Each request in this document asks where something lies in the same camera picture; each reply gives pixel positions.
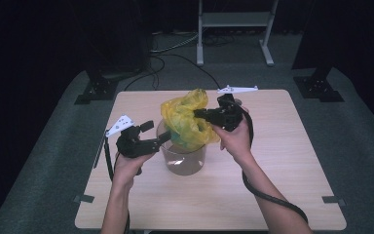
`plastic bag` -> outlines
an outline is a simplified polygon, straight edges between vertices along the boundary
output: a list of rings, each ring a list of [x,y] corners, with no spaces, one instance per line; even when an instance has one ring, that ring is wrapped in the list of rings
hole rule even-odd
[[[177,97],[162,103],[161,114],[171,131],[173,144],[194,151],[204,144],[220,140],[209,122],[194,117],[193,111],[206,108],[207,103],[206,91],[202,89],[193,90],[185,97]]]

